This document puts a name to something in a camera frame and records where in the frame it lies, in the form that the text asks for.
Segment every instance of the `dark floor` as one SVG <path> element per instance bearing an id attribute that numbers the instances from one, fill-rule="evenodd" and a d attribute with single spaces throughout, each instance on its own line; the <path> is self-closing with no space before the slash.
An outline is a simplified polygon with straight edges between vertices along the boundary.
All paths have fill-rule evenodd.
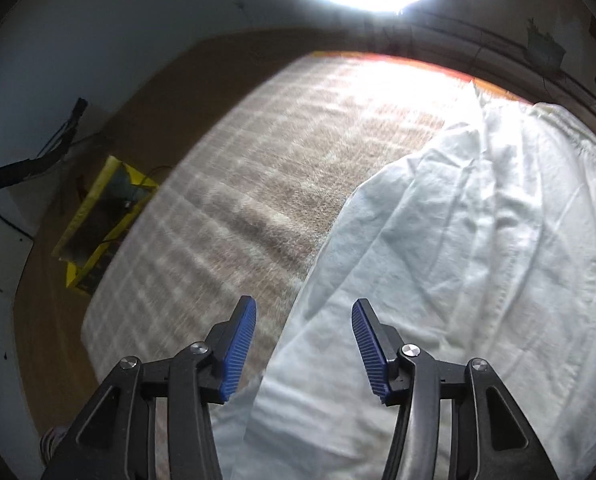
<path id="1" fill-rule="evenodd" d="M 41 223 L 16 294 L 20 372 L 40 433 L 69 424 L 97 386 L 80 342 L 89 300 L 65 289 L 65 264 L 50 256 L 79 206 L 76 177 L 83 175 L 90 186 L 108 154 L 143 173 L 174 166 L 233 105 L 283 66 L 312 50 L 340 50 L 346 44 L 341 36 L 313 30 L 203 41 L 155 75 L 107 123 L 103 133 L 111 146 L 79 159 L 65 178 Z M 161 173 L 155 180 L 164 177 Z"/>

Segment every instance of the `wrinkled white garment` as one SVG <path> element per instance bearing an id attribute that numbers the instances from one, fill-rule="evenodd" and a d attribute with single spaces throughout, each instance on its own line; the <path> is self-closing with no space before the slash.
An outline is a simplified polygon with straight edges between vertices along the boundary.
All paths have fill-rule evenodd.
<path id="1" fill-rule="evenodd" d="M 566 110 L 468 89 L 443 132 L 356 190 L 260 389 L 214 420 L 225 478 L 380 478 L 396 408 L 371 392 L 357 298 L 436 359 L 489 360 L 561 480 L 596 463 L 596 138 Z M 448 454 L 441 438 L 437 478 Z"/>

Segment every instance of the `round metal bolt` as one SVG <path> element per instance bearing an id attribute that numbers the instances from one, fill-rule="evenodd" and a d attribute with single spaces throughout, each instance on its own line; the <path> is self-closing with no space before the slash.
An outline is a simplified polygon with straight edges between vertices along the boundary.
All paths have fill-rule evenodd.
<path id="1" fill-rule="evenodd" d="M 204 354 L 209 350 L 209 346 L 204 341 L 196 341 L 189 345 L 192 354 Z"/>
<path id="2" fill-rule="evenodd" d="M 417 355 L 420 355 L 420 348 L 416 345 L 406 344 L 402 347 L 402 353 L 407 357 L 416 357 Z"/>
<path id="3" fill-rule="evenodd" d="M 472 360 L 472 368 L 477 372 L 484 372 L 487 368 L 489 368 L 489 364 L 485 361 L 485 359 L 476 357 L 474 360 Z"/>
<path id="4" fill-rule="evenodd" d="M 137 364 L 138 358 L 133 355 L 128 355 L 127 357 L 120 359 L 120 367 L 124 368 L 124 370 L 129 370 L 129 368 L 133 368 Z"/>

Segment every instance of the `beige checkered blanket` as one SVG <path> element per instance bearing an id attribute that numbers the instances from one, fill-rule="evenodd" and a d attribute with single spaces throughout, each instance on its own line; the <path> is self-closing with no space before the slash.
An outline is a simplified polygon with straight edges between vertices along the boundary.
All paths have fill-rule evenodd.
<path id="1" fill-rule="evenodd" d="M 420 149 L 468 84 L 417 62 L 311 55 L 251 93 L 178 164 L 107 269 L 82 325 L 98 380 L 125 355 L 204 339 L 242 294 L 258 322 L 241 384 L 264 370 L 347 197 Z M 159 416 L 160 478 L 164 427 Z"/>

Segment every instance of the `black object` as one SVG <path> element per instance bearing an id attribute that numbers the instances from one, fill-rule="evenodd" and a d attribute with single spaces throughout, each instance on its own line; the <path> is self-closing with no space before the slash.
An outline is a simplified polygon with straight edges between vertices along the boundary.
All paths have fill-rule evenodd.
<path id="1" fill-rule="evenodd" d="M 542 444 L 488 362 L 436 361 L 381 324 L 368 300 L 352 308 L 352 327 L 372 386 L 399 405 L 382 480 L 432 480 L 440 399 L 452 399 L 449 480 L 558 480 Z"/>
<path id="2" fill-rule="evenodd" d="M 43 480 L 155 480 L 155 400 L 167 397 L 172 480 L 220 480 L 208 402 L 235 391 L 256 323 L 242 296 L 229 321 L 169 359 L 123 358 L 78 414 Z"/>
<path id="3" fill-rule="evenodd" d="M 0 189 L 19 184 L 31 177 L 44 173 L 61 160 L 72 145 L 73 137 L 75 137 L 78 131 L 78 121 L 82 117 L 87 105 L 88 102 L 85 99 L 78 98 L 70 118 L 63 125 L 64 132 L 56 141 L 56 145 L 44 155 L 37 156 L 36 158 L 26 158 L 19 162 L 1 166 Z"/>

